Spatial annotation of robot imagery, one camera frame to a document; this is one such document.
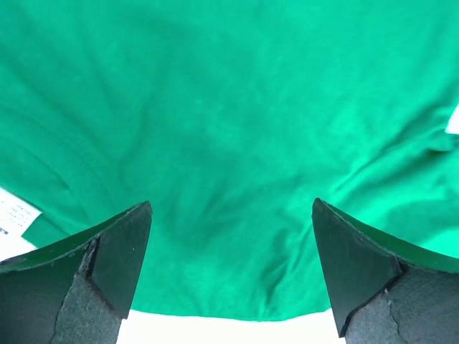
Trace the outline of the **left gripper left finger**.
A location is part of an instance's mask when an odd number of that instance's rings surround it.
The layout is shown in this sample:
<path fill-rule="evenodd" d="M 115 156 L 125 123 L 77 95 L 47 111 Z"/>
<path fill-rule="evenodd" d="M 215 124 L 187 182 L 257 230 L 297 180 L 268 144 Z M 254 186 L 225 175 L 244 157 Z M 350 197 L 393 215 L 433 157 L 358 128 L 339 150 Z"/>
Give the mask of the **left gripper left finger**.
<path fill-rule="evenodd" d="M 116 343 L 133 303 L 152 208 L 1 261 L 2 343 Z"/>

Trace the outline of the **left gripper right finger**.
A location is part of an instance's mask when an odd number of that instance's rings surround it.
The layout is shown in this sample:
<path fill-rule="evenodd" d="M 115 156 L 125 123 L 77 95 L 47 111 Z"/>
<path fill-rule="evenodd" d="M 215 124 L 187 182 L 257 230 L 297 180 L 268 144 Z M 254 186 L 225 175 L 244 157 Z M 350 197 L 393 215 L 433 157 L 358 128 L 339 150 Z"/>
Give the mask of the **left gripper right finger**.
<path fill-rule="evenodd" d="M 339 337 L 457 343 L 458 259 L 386 234 L 315 199 L 313 231 Z"/>

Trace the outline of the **green t shirt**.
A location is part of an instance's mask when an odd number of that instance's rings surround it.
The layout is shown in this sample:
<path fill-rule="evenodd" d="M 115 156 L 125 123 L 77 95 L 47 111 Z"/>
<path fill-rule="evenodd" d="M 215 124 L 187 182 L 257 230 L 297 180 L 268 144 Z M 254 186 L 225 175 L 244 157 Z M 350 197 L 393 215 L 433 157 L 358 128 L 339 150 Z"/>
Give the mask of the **green t shirt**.
<path fill-rule="evenodd" d="M 3 1 L 1 187 L 43 247 L 142 201 L 133 308 L 329 306 L 317 198 L 458 254 L 456 1 Z"/>

